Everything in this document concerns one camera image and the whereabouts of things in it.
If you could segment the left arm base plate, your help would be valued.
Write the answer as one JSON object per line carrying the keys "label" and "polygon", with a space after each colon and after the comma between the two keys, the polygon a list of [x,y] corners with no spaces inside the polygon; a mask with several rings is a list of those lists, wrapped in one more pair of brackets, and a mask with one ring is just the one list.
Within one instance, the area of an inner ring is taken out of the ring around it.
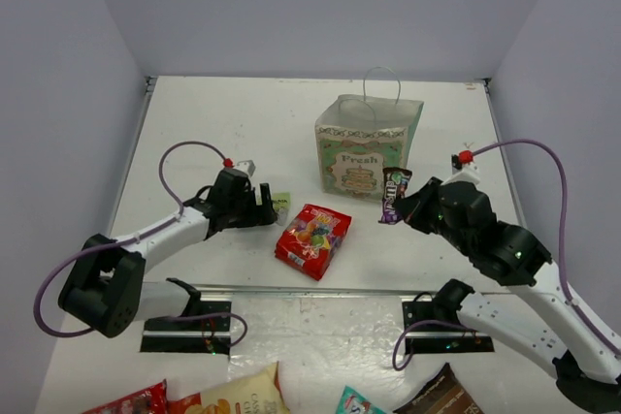
{"label": "left arm base plate", "polygon": [[144,323],[140,352],[162,354],[230,355],[231,319],[219,316],[201,321]]}

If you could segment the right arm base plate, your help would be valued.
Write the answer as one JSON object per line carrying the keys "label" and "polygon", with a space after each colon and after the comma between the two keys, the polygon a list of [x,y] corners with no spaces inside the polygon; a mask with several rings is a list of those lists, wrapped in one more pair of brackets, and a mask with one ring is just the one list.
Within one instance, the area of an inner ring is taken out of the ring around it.
{"label": "right arm base plate", "polygon": [[[418,293],[411,301],[402,302],[404,328],[436,319],[432,306],[434,295]],[[486,334],[459,332],[440,325],[424,325],[410,331],[405,338],[408,354],[493,353],[493,340]]]}

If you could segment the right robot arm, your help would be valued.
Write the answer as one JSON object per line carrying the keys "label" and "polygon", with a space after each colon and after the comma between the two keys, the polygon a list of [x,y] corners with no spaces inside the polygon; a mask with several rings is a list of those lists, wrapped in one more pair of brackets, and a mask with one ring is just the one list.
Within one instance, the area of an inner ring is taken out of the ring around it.
{"label": "right robot arm", "polygon": [[498,220],[489,198],[471,182],[431,178],[394,207],[404,222],[447,240],[484,276],[507,288],[539,317],[521,321],[457,279],[432,299],[429,324],[481,332],[530,360],[571,403],[589,413],[620,409],[620,336],[602,321],[588,327],[564,297],[560,270],[527,229]]}

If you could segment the small green candy packet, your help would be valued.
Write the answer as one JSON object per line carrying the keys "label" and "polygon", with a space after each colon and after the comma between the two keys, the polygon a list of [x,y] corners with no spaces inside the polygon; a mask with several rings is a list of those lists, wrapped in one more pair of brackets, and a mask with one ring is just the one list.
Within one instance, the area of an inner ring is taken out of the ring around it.
{"label": "small green candy packet", "polygon": [[272,195],[272,205],[277,215],[276,223],[284,226],[287,223],[291,207],[291,195],[289,192],[274,193]]}

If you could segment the decorated paper bag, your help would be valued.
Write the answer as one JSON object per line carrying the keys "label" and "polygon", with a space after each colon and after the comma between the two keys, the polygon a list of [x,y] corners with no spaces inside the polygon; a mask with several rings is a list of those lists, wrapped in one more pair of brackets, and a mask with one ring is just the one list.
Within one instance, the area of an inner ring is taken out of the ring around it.
{"label": "decorated paper bag", "polygon": [[376,97],[362,82],[361,94],[341,94],[315,121],[319,178],[327,194],[379,202],[385,168],[408,165],[412,141],[424,103],[402,97]]}

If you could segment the brown m&m packet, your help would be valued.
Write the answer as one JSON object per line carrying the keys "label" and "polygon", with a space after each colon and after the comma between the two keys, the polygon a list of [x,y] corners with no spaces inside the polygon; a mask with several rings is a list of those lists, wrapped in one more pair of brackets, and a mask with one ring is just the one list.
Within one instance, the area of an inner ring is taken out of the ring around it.
{"label": "brown m&m packet", "polygon": [[378,223],[395,225],[402,220],[402,216],[395,208],[395,203],[405,197],[412,171],[399,167],[386,167],[382,171],[383,195]]}

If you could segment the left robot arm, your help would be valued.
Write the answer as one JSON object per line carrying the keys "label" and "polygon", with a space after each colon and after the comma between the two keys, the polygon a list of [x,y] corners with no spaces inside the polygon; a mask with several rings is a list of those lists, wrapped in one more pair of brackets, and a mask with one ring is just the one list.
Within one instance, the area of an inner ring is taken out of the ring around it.
{"label": "left robot arm", "polygon": [[268,226],[277,220],[269,184],[253,186],[248,173],[224,168],[213,184],[161,222],[116,239],[88,239],[61,289],[59,307],[108,338],[135,321],[150,319],[191,329],[202,316],[197,290],[175,278],[149,283],[147,272],[224,230]]}

